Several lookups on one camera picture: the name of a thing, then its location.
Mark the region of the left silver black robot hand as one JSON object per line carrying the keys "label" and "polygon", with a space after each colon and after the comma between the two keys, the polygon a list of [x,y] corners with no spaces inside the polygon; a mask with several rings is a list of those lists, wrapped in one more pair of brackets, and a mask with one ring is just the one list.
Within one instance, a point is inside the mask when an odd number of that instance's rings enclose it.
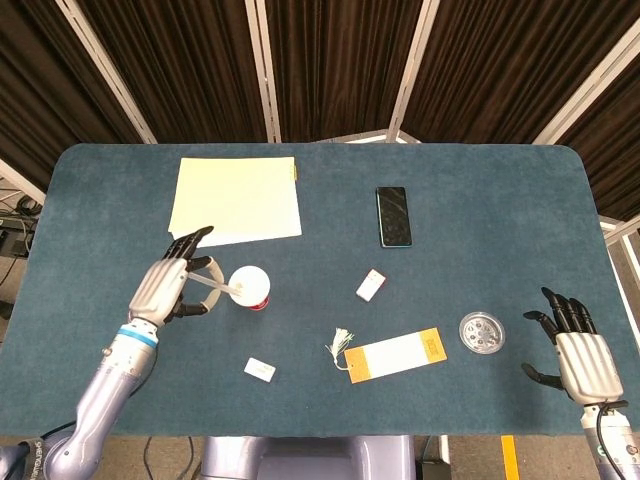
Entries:
{"label": "left silver black robot hand", "polygon": [[215,288],[197,304],[183,303],[183,289],[191,272],[207,270],[216,282],[224,282],[211,256],[193,257],[199,242],[213,230],[213,226],[206,226],[175,239],[161,259],[149,267],[129,303],[130,321],[139,319],[160,328],[174,317],[204,315],[213,309],[221,296]]}

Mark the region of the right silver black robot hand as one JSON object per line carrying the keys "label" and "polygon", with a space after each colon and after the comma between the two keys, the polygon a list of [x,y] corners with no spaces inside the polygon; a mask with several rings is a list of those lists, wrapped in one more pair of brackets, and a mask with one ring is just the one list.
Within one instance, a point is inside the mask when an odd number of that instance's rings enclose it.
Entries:
{"label": "right silver black robot hand", "polygon": [[521,365],[534,382],[561,390],[579,405],[613,403],[624,389],[604,336],[598,333],[586,306],[547,287],[541,289],[551,307],[550,316],[537,310],[523,317],[537,322],[554,346],[559,364],[557,375],[543,374],[529,363]]}

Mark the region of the transparent plastic straw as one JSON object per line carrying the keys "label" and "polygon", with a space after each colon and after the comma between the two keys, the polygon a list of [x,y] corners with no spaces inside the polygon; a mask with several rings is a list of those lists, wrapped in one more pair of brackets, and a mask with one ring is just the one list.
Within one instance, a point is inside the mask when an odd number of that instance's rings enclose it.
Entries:
{"label": "transparent plastic straw", "polygon": [[197,274],[195,272],[189,272],[188,273],[188,277],[191,280],[194,280],[194,281],[199,282],[201,284],[207,285],[207,286],[211,287],[214,290],[220,290],[220,291],[225,292],[225,293],[227,293],[229,295],[241,295],[242,294],[242,292],[240,290],[238,290],[238,289],[232,288],[229,285],[226,285],[224,283],[215,281],[215,280],[213,280],[211,278],[199,275],[199,274]]}

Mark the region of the red paper cup white lid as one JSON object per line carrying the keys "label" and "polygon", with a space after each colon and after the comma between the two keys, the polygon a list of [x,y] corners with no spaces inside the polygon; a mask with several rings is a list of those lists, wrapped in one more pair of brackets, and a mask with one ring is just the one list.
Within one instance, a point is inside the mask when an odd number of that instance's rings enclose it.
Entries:
{"label": "red paper cup white lid", "polygon": [[260,311],[269,303],[270,279],[258,266],[247,265],[237,269],[231,275],[228,286],[234,290],[232,300],[242,307]]}

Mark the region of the clear round plastic dish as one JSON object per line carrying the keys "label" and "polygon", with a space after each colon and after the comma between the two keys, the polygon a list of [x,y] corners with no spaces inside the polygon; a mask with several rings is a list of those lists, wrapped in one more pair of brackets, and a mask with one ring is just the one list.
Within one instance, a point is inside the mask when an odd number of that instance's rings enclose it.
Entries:
{"label": "clear round plastic dish", "polygon": [[470,351],[483,355],[497,353],[506,340],[501,322],[486,312],[465,315],[459,324],[459,336]]}

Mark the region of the yellow floor tape strip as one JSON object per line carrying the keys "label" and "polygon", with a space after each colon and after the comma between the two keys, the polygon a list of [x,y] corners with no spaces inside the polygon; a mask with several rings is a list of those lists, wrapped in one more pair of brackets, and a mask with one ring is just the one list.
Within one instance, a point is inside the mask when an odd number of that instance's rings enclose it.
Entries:
{"label": "yellow floor tape strip", "polygon": [[501,448],[503,455],[503,465],[506,480],[520,480],[519,468],[513,435],[502,435]]}

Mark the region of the pale yellow paper stack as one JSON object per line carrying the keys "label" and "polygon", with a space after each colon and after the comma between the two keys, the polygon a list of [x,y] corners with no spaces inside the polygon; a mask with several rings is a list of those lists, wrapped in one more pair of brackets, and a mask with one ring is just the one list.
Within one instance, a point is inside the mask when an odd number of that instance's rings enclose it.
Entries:
{"label": "pale yellow paper stack", "polygon": [[168,231],[213,230],[202,247],[300,236],[292,157],[181,159]]}

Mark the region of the blue felt table cloth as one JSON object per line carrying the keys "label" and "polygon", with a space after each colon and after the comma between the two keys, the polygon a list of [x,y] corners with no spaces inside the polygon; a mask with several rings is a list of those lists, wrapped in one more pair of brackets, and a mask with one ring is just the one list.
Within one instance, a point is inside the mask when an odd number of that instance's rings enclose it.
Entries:
{"label": "blue felt table cloth", "polygon": [[[547,287],[580,300],[610,345],[640,431],[640,353],[589,182],[565,146],[79,144],[59,158],[0,347],[0,435],[70,421],[102,351],[166,251],[181,159],[293,157],[300,236],[209,250],[225,273],[263,268],[269,305],[222,298],[159,334],[159,359],[116,431],[128,435],[568,434],[582,411],[531,381],[556,354],[527,311]],[[413,244],[380,244],[376,188],[406,190]],[[386,281],[356,295],[370,269]],[[497,353],[470,351],[459,324],[486,312]],[[329,351],[437,328],[447,360],[352,384]],[[270,383],[249,358],[276,368]]]}

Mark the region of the black box on floor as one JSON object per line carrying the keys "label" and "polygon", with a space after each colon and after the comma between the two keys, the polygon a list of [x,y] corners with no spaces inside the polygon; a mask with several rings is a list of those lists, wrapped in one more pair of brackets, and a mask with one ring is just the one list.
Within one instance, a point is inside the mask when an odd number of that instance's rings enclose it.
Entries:
{"label": "black box on floor", "polygon": [[442,461],[417,462],[417,480],[451,480],[451,466]]}

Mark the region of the white bookmark tassel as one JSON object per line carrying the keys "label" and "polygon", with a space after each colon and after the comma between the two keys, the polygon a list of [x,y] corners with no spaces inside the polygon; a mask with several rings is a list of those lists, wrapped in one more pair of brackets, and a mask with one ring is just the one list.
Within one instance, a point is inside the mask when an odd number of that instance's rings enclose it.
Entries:
{"label": "white bookmark tassel", "polygon": [[350,342],[353,340],[354,334],[345,328],[336,327],[335,333],[330,345],[326,345],[325,348],[329,351],[333,364],[337,370],[348,371],[349,367],[341,365],[339,363],[339,356],[342,355]]}

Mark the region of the yellow and white bookmark card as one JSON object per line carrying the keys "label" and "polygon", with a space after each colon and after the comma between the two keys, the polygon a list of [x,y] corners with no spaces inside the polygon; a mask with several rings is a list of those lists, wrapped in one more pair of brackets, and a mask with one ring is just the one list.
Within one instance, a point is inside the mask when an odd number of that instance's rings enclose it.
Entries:
{"label": "yellow and white bookmark card", "polygon": [[447,360],[437,328],[349,348],[344,355],[352,384]]}

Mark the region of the red and white small box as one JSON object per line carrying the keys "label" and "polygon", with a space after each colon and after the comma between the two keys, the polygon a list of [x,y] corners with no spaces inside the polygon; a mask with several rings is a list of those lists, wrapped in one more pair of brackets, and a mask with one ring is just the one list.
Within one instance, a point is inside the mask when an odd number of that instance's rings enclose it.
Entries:
{"label": "red and white small box", "polygon": [[369,270],[359,287],[356,295],[365,302],[370,302],[380,288],[384,285],[386,276],[372,268]]}

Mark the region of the brown pleated partition panel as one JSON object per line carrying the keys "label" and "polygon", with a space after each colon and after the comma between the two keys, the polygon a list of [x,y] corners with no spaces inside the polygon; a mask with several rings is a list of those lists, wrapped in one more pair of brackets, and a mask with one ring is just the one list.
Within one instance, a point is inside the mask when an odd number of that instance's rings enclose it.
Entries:
{"label": "brown pleated partition panel", "polygon": [[244,0],[270,143],[395,140],[440,0]]}
{"label": "brown pleated partition panel", "polygon": [[112,143],[267,143],[247,0],[51,0]]}
{"label": "brown pleated partition panel", "polygon": [[441,0],[401,129],[530,143],[638,18],[640,0]]}
{"label": "brown pleated partition panel", "polygon": [[0,159],[47,190],[79,143],[141,142],[55,0],[0,0]]}
{"label": "brown pleated partition panel", "polygon": [[569,146],[580,155],[600,214],[640,215],[640,17],[533,142]]}

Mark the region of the silver robot torso base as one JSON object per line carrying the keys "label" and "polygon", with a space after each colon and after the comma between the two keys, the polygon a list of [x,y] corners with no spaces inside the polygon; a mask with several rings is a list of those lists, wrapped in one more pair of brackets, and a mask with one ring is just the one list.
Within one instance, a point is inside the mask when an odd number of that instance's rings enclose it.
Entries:
{"label": "silver robot torso base", "polygon": [[416,480],[414,440],[209,436],[198,480]]}

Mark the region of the black smartphone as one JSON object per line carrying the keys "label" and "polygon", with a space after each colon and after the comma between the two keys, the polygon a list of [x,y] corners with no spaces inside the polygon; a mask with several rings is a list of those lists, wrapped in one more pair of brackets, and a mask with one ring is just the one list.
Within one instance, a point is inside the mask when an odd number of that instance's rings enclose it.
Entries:
{"label": "black smartphone", "polygon": [[408,248],[413,244],[406,190],[398,186],[376,188],[380,244]]}

